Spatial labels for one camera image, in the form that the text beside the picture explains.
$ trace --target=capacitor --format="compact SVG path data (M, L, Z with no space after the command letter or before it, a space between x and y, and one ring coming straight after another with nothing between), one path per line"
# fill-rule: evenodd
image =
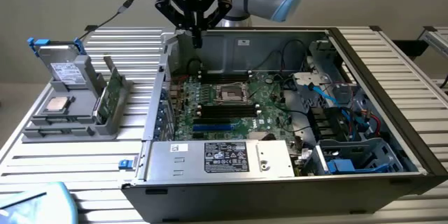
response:
M271 85L273 83L273 80L271 78L265 78L264 82Z

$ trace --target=white wall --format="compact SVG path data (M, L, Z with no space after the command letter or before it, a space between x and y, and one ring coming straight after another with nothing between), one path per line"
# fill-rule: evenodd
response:
M124 0L0 0L0 82L47 82L48 74L33 57L29 36L71 40L87 24L112 15ZM136 0L113 26L167 26L155 0ZM275 25L255 19L255 25ZM380 25L392 38L416 38L424 25L448 26L448 0L303 0L283 25ZM448 62L427 58L423 68L447 72Z

